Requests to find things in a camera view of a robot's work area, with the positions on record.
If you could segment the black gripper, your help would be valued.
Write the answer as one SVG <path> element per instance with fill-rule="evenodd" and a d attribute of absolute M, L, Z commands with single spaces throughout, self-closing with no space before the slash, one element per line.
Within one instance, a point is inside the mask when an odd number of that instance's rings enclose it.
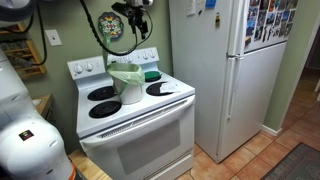
<path fill-rule="evenodd" d="M 125 16 L 131 26 L 132 33 L 136 33 L 136 29 L 140 30 L 141 38 L 145 39 L 148 32 L 147 22 L 143 20 L 143 12 L 145 6 L 151 6 L 154 0 L 124 0 L 125 3 L 114 3 L 111 8 Z"/>

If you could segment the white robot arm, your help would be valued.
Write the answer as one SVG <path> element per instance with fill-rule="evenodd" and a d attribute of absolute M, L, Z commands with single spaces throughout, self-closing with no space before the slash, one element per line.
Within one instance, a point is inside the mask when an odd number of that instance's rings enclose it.
<path fill-rule="evenodd" d="M 86 13 L 92 32 L 103 51 L 115 56 L 127 55 L 145 39 L 147 22 L 142 20 L 143 7 L 154 0 L 125 0 L 115 3 L 112 9 L 126 16 L 134 31 L 141 32 L 128 51 L 114 52 L 102 43 L 92 23 L 84 0 L 79 0 Z M 38 8 L 37 0 L 1 0 L 1 28 L 16 25 L 31 18 Z M 15 180 L 74 180 L 76 168 L 67 157 L 64 141 L 56 127 L 36 110 L 24 83 L 1 50 L 1 169 Z"/>

